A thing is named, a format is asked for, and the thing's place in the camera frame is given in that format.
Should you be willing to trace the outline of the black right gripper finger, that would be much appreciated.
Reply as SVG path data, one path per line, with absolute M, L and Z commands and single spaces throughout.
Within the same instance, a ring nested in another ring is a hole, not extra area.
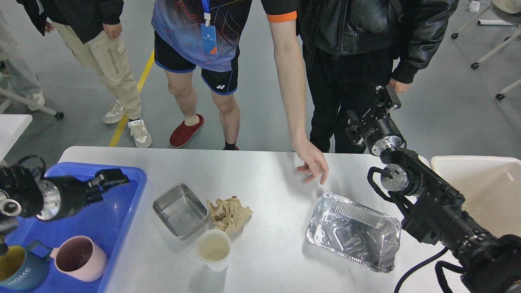
M 356 131 L 360 126 L 360 121 L 357 117 L 357 114 L 352 110 L 347 110 L 346 113 L 348 116 L 348 130 Z
M 375 95 L 374 106 L 370 111 L 371 120 L 390 119 L 391 112 L 402 106 L 395 89 L 389 85 L 376 86 Z

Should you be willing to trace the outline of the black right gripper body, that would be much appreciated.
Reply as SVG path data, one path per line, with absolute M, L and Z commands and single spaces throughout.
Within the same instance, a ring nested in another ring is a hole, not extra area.
M 348 130 L 347 125 L 346 135 L 353 145 L 366 146 L 371 155 L 378 157 L 385 149 L 405 145 L 405 139 L 392 119 L 360 121 L 356 131 Z

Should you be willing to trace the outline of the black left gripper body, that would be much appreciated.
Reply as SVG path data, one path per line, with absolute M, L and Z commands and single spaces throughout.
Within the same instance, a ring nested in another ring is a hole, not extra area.
M 54 221 L 73 216 L 85 203 L 85 195 L 91 192 L 88 181 L 80 181 L 72 176 L 47 177 L 37 182 L 44 204 L 36 215 L 41 221 Z

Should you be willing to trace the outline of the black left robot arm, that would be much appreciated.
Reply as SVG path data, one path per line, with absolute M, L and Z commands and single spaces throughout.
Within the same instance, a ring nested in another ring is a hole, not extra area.
M 101 169 L 93 178 L 80 181 L 71 176 L 44 176 L 46 163 L 33 170 L 22 164 L 25 156 L 0 171 L 1 254 L 7 252 L 6 236 L 18 227 L 17 216 L 55 221 L 77 214 L 82 208 L 103 200 L 103 193 L 129 182 L 119 168 Z

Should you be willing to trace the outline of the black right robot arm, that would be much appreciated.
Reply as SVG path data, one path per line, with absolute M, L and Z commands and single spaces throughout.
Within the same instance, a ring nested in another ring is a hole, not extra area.
M 396 91 L 383 85 L 374 91 L 374 104 L 364 115 L 347 111 L 346 134 L 354 145 L 365 145 L 385 163 L 385 168 L 371 167 L 367 180 L 381 198 L 396 204 L 404 216 L 402 228 L 421 243 L 444 245 L 441 252 L 410 269 L 394 291 L 413 272 L 436 261 L 444 293 L 451 292 L 444 269 L 460 274 L 471 293 L 519 293 L 520 237 L 497 238 L 463 211 L 464 196 L 406 148 L 390 117 L 401 106 Z

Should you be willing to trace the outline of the person's hand on table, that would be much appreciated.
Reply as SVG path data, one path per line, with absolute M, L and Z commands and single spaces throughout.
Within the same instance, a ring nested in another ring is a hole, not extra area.
M 319 179 L 320 185 L 324 185 L 328 178 L 329 166 L 323 152 L 307 138 L 296 137 L 292 139 L 291 145 L 296 155 L 304 162 L 296 167 L 298 173 L 306 175 L 304 182 Z

